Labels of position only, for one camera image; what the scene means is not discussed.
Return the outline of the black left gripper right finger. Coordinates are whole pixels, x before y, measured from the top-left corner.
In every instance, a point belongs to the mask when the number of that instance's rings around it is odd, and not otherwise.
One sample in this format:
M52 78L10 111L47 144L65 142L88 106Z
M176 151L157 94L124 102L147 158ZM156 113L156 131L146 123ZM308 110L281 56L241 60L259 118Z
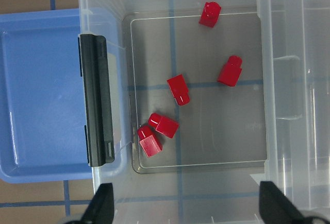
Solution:
M304 216L272 181L259 186L259 214L264 223L304 223Z

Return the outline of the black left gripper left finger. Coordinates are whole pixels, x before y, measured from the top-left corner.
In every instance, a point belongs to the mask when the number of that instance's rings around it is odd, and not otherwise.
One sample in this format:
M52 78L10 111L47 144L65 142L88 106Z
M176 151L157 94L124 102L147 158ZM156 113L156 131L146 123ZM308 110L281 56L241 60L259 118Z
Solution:
M101 184L80 223L112 223L114 220L114 194L112 183Z

